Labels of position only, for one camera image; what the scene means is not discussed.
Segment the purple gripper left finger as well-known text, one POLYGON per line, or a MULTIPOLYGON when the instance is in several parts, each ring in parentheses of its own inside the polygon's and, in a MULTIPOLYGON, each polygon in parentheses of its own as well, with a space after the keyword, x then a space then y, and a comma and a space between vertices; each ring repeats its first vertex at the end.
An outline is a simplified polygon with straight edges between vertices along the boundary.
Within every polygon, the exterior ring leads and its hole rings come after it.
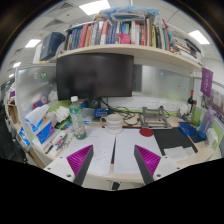
POLYGON ((67 161, 75 175, 74 183, 81 186, 84 182, 90 162, 93 157, 93 146, 89 145, 69 155, 67 161))

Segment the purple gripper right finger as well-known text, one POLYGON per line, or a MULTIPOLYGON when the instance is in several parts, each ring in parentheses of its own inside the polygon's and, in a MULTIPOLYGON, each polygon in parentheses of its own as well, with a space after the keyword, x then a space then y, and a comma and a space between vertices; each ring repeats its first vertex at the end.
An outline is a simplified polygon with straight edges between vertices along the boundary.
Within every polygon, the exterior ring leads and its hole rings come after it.
POLYGON ((138 145, 134 146, 134 156, 137 161, 144 184, 150 184, 154 181, 153 175, 161 160, 157 154, 138 145))

